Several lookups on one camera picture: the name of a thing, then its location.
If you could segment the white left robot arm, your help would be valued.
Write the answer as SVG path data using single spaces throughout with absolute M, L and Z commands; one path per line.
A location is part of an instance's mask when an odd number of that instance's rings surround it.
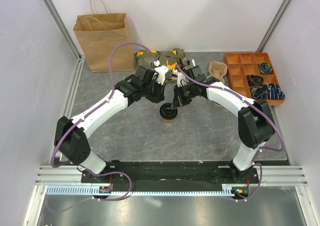
M 88 139 L 108 119 L 141 98 L 153 103 L 163 101 L 169 72 L 166 66 L 139 66 L 86 111 L 71 119 L 61 117 L 56 126 L 54 152 L 60 152 L 68 163 L 87 169 L 98 182 L 106 182 L 110 176 L 107 163 L 92 151 Z

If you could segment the black plastic cup lid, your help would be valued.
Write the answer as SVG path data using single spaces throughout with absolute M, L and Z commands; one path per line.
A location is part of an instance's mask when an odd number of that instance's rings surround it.
M 178 115 L 178 110 L 172 109 L 171 105 L 171 103 L 164 103 L 159 109 L 160 116 L 165 120 L 173 120 Z

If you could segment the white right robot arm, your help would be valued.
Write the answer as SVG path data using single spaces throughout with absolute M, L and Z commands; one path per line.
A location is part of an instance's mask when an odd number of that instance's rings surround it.
M 207 78 L 198 66 L 186 72 L 176 67 L 172 74 L 177 82 L 173 88 L 172 109 L 188 105 L 195 97 L 204 97 L 222 105 L 237 117 L 241 143 L 229 164 L 229 177 L 233 182 L 242 182 L 251 171 L 256 154 L 276 132 L 267 101 L 242 96 L 219 79 Z

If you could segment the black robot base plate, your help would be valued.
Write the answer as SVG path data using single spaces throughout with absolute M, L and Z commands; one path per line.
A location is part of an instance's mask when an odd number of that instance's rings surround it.
M 258 183 L 258 172 L 252 168 L 249 173 L 238 179 L 230 174 L 230 164 L 227 161 L 110 161 L 107 163 L 103 173 L 123 172 L 127 176 L 114 174 L 96 177 L 84 172 L 81 177 L 82 183 L 102 184 L 127 184 L 128 190 L 133 185 L 143 182 L 160 183 L 169 182 L 194 182 L 201 184 L 239 184 L 247 185 Z

